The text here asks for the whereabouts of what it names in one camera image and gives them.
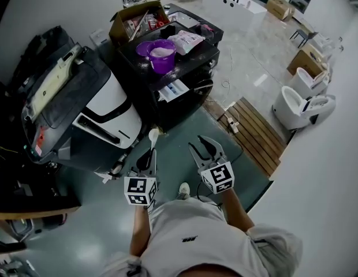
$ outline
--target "purple bucket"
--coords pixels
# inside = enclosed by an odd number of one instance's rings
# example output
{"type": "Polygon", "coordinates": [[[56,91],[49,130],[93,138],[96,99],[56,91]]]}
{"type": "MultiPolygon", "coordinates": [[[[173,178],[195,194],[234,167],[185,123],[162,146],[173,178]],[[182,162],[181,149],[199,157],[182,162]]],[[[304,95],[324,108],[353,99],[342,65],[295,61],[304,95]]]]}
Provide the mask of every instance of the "purple bucket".
{"type": "Polygon", "coordinates": [[[158,74],[166,74],[170,72],[172,69],[174,69],[175,66],[174,59],[175,59],[176,51],[177,50],[175,48],[174,43],[166,39],[158,39],[153,41],[150,45],[148,45],[147,53],[149,59],[151,60],[154,71],[158,74]],[[151,55],[151,51],[158,47],[171,49],[174,50],[174,52],[168,55],[167,57],[160,57],[160,58],[154,57],[153,55],[151,55]]]}

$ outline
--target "shoe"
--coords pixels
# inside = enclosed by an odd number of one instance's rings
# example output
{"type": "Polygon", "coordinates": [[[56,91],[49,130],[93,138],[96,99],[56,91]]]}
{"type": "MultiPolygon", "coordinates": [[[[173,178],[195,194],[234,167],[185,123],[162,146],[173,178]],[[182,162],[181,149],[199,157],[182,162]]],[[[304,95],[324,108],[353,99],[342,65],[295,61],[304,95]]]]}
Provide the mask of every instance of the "shoe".
{"type": "Polygon", "coordinates": [[[190,192],[191,192],[191,189],[190,189],[189,185],[186,182],[184,182],[183,184],[180,185],[179,194],[187,194],[187,195],[189,195],[190,192]]]}

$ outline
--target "wooden pallet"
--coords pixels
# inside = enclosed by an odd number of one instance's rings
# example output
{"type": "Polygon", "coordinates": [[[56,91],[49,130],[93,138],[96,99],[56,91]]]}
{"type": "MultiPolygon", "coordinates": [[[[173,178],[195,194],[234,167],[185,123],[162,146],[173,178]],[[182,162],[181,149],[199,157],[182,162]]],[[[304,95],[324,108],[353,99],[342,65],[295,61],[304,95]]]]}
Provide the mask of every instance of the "wooden pallet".
{"type": "Polygon", "coordinates": [[[280,164],[286,144],[257,110],[241,98],[226,112],[216,102],[205,101],[203,107],[228,131],[244,152],[270,177],[280,164]],[[237,134],[228,130],[227,117],[239,121],[237,134]]]}

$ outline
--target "white toilet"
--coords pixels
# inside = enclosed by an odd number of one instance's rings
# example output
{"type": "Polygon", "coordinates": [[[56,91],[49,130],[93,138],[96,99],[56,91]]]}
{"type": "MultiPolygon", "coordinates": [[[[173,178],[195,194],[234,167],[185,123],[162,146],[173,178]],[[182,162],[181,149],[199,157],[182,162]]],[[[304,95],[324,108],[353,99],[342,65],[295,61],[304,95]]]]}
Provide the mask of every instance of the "white toilet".
{"type": "Polygon", "coordinates": [[[272,106],[275,116],[288,130],[305,127],[310,124],[310,117],[334,107],[333,96],[318,95],[305,100],[288,86],[282,87],[272,106]]]}
{"type": "Polygon", "coordinates": [[[289,86],[293,88],[303,99],[306,99],[321,93],[328,87],[328,83],[329,76],[327,73],[320,74],[313,79],[303,68],[297,68],[297,72],[290,81],[289,86]],[[320,79],[320,82],[314,85],[318,77],[323,77],[323,80],[320,79]]]}

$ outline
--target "black and white marker cube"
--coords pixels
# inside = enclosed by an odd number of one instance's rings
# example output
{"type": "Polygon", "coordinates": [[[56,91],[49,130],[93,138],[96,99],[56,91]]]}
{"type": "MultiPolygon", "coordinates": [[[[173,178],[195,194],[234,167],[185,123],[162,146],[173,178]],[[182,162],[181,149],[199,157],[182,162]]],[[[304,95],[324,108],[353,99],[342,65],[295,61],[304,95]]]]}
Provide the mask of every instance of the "black and white marker cube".
{"type": "Polygon", "coordinates": [[[201,177],[214,194],[234,187],[234,173],[229,161],[202,171],[201,177]]]}
{"type": "Polygon", "coordinates": [[[124,178],[124,193],[130,205],[148,206],[151,204],[156,192],[156,178],[124,178]]]}

